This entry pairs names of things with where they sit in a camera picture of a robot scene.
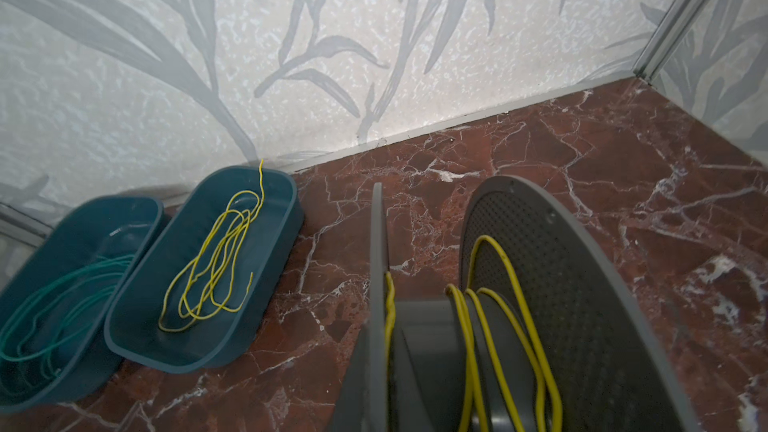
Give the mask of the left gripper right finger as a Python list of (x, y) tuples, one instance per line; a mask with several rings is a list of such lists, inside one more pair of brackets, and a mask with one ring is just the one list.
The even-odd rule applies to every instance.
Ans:
[(433, 355), (422, 339), (396, 327), (393, 337), (393, 414), (397, 431), (435, 431), (429, 410), (430, 361)]

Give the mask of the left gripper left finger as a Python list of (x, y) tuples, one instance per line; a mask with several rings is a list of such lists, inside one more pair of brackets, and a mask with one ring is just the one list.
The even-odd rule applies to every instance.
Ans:
[(365, 416), (366, 368), (369, 338), (359, 335), (336, 401), (328, 432), (361, 432)]

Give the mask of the grey perforated cable spool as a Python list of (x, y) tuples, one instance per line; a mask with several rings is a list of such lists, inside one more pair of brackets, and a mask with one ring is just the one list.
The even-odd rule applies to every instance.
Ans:
[(693, 408), (612, 264), (555, 198), (485, 180), (460, 240), (459, 281), (402, 300), (388, 263), (383, 187), (371, 203), (365, 431), (397, 431), (396, 327), (433, 355), (435, 431), (695, 431)]

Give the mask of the right teal plastic bin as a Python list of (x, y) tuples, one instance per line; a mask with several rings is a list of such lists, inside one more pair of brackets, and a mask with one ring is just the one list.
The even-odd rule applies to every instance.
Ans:
[(302, 226), (293, 178), (263, 166), (204, 179), (112, 304), (109, 349), (183, 374), (244, 354)]

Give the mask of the teal plastic bin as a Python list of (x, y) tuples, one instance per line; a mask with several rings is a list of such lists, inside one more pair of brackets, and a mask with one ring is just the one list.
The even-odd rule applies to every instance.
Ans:
[(107, 196), (54, 228), (1, 294), (2, 413), (81, 399), (112, 376), (107, 312), (166, 223), (154, 198)]
[(263, 166), (204, 179), (112, 304), (109, 349), (183, 374), (244, 354), (302, 226), (293, 178)]

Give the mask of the left teal plastic bin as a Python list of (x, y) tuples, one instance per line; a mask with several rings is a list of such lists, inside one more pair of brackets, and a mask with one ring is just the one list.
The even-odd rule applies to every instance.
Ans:
[(107, 312), (166, 223), (154, 198), (107, 196), (54, 228), (1, 294), (2, 413), (81, 399), (112, 376)]

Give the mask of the aluminium frame rail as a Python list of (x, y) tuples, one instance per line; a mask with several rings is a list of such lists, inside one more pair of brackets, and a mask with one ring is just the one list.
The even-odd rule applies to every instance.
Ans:
[(742, 0), (1, 0), (1, 257), (106, 195), (364, 145), (643, 75), (744, 150)]

